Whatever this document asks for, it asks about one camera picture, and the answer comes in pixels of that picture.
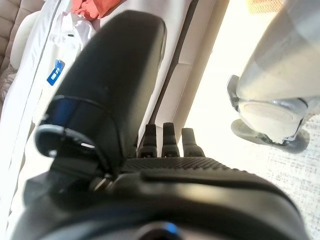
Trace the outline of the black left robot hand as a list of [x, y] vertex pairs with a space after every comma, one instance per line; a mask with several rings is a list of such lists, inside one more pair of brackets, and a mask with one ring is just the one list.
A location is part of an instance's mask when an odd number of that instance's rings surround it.
[[306, 240], [297, 207], [279, 188], [201, 152], [183, 129], [180, 157], [171, 123], [164, 156], [134, 153], [155, 88], [166, 26], [127, 10], [89, 41], [36, 128], [50, 169], [29, 179], [14, 240]]

